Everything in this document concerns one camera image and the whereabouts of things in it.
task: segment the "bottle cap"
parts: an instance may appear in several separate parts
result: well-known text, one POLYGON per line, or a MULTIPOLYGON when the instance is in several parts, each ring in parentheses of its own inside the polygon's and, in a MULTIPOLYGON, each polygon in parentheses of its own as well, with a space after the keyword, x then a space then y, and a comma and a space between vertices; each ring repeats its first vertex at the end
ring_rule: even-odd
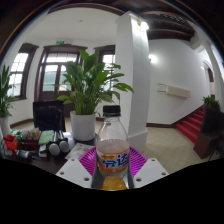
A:
POLYGON ((121 116, 120 105, 105 105, 103 106, 104 117, 120 117, 121 116))

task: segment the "exit sign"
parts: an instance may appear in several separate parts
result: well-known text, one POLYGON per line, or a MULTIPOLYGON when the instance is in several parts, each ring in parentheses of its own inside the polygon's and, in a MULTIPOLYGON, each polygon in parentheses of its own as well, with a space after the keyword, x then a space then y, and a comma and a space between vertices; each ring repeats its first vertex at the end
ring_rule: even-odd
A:
POLYGON ((64 41, 57 41, 56 44, 64 44, 64 41))

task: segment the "table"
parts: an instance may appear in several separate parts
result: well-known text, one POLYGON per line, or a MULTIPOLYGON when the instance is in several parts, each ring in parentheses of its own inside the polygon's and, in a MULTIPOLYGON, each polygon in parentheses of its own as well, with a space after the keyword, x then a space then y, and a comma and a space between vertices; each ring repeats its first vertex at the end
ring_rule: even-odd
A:
MULTIPOLYGON (((93 146, 96 145, 97 134, 95 134, 94 139, 92 139, 90 141, 85 141, 85 142, 75 140, 72 136, 72 132, 64 132, 63 134, 64 134, 65 138, 68 138, 69 149, 72 149, 77 143, 82 143, 82 144, 86 144, 86 145, 93 145, 93 146)), ((15 152, 13 152, 13 155, 11 155, 11 156, 0 155, 0 158, 15 161, 15 162, 22 162, 22 163, 29 164, 29 165, 33 165, 33 166, 39 167, 39 168, 41 168, 45 171, 48 171, 52 174, 56 174, 60 170, 60 168, 68 161, 67 159, 65 159, 65 157, 68 153, 62 153, 61 152, 58 156, 53 156, 49 153, 47 157, 37 156, 30 161, 19 160, 16 157, 15 152)))

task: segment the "window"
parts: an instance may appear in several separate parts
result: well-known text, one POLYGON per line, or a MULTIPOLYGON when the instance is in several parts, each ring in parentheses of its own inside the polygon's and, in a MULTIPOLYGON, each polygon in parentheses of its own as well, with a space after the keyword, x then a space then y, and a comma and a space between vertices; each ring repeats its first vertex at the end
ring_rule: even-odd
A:
POLYGON ((23 44, 11 66, 8 96, 15 96, 17 100, 26 99, 26 85, 30 65, 38 47, 32 44, 23 44))
MULTIPOLYGON (((105 62, 107 66, 110 66, 111 63, 115 63, 115 54, 103 54, 102 62, 105 62)), ((105 70, 110 71, 108 76, 110 76, 114 73, 113 70, 110 70, 110 69, 105 69, 105 70)), ((109 88, 111 88, 112 84, 113 84, 112 82, 107 83, 107 85, 104 87, 104 89, 108 90, 109 88)))
MULTIPOLYGON (((97 47, 95 48, 95 52, 99 52, 98 62, 104 62, 106 65, 110 65, 111 63, 115 63, 115 45, 107 45, 104 47, 97 47)), ((110 70, 108 76, 114 73, 113 70, 110 70)), ((109 82, 104 89, 108 90, 113 85, 112 82, 109 82)))
POLYGON ((67 90, 72 90, 69 84, 61 85, 65 80, 65 63, 73 61, 81 64, 80 49, 85 50, 86 47, 70 44, 44 47, 36 78, 35 101, 57 99, 59 95, 67 95, 67 90))

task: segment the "staircase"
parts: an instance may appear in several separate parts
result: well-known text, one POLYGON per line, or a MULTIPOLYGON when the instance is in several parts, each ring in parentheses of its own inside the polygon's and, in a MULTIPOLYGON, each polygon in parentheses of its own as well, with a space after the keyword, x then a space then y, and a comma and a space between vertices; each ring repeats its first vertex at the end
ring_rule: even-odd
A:
POLYGON ((182 124, 177 124, 176 128, 182 132, 186 137, 188 137, 193 143, 196 143, 198 134, 201 129, 203 120, 203 107, 189 117, 187 121, 183 121, 182 124))

